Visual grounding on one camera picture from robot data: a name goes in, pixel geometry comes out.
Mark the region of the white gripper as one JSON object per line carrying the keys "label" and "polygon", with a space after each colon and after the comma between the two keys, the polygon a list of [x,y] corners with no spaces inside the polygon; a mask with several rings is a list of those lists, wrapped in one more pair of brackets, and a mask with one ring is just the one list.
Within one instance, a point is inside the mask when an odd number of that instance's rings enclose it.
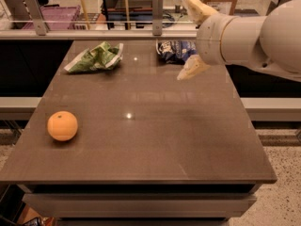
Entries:
{"label": "white gripper", "polygon": [[178,80],[186,80],[210,68],[209,65],[223,65],[226,60],[222,56],[221,44],[223,33],[234,16],[217,13],[217,10],[200,0],[181,0],[189,19],[200,25],[196,46],[198,55],[191,55],[177,76]]}

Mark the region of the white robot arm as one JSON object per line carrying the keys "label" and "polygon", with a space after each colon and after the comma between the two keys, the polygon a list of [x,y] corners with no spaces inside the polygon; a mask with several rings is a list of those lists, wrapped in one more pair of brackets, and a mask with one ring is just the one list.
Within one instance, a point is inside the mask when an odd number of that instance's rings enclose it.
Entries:
{"label": "white robot arm", "polygon": [[215,65],[238,65],[257,73],[301,81],[301,0],[275,8],[267,16],[240,17],[218,12],[200,0],[182,0],[199,26],[197,53],[178,74],[189,79]]}

